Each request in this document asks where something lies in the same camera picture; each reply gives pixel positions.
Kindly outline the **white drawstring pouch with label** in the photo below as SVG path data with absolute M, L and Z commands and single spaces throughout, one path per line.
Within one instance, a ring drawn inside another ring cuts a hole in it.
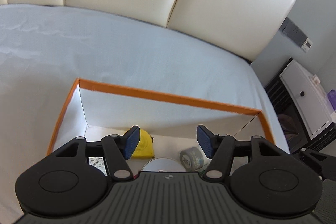
M 88 157 L 88 164 L 100 170 L 105 176 L 108 176 L 105 162 L 102 157 Z

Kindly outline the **round white compact case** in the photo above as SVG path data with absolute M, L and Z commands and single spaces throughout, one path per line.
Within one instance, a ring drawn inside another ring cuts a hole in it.
M 145 172 L 185 172 L 186 169 L 177 161 L 169 158 L 156 158 L 148 161 L 142 168 Z

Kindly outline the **yellow tape measure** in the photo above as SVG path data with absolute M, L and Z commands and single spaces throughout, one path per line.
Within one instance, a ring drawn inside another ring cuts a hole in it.
M 153 138 L 151 135 L 140 129 L 139 143 L 134 150 L 132 159 L 153 159 L 154 158 L 154 148 L 153 148 Z

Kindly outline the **small grey jar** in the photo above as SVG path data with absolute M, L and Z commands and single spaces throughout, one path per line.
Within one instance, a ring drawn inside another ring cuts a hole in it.
M 182 150 L 179 158 L 181 165 L 190 172 L 200 170 L 209 163 L 209 159 L 206 158 L 199 147 L 190 147 Z

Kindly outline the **orange cardboard storage box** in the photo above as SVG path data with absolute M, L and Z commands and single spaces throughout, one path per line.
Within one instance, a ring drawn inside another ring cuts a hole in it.
M 47 152 L 76 136 L 98 141 L 122 135 L 133 125 L 153 137 L 156 157 L 178 160 L 179 152 L 197 145 L 196 128 L 238 140 L 260 135 L 275 142 L 262 110 L 151 90 L 76 79 L 59 114 Z

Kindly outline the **purple tissue pack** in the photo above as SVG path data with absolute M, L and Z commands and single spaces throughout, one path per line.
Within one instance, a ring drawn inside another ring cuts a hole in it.
M 336 111 L 336 90 L 331 89 L 331 91 L 329 91 L 327 94 L 327 98 L 330 101 L 334 111 Z

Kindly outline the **white bed sheet mattress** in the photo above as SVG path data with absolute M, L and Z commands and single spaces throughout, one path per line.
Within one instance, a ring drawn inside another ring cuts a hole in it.
M 22 214 L 17 177 L 44 158 L 74 80 L 88 79 L 260 109 L 288 149 L 250 65 L 209 43 L 122 16 L 1 6 L 1 223 Z

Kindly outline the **white wall thermostat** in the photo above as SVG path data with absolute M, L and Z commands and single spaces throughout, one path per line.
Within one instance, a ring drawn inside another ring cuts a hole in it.
M 312 42 L 311 42 L 311 40 L 310 40 L 309 38 L 307 38 L 307 39 L 303 42 L 303 44 L 302 44 L 302 46 L 301 46 L 301 49 L 302 49 L 304 52 L 307 53 L 307 52 L 310 50 L 311 46 L 312 46 Z

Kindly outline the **grey wall switch panel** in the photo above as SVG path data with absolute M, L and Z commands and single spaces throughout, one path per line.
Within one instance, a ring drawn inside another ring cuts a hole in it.
M 279 31 L 294 42 L 298 47 L 302 47 L 307 40 L 307 36 L 304 32 L 288 17 L 285 18 Z

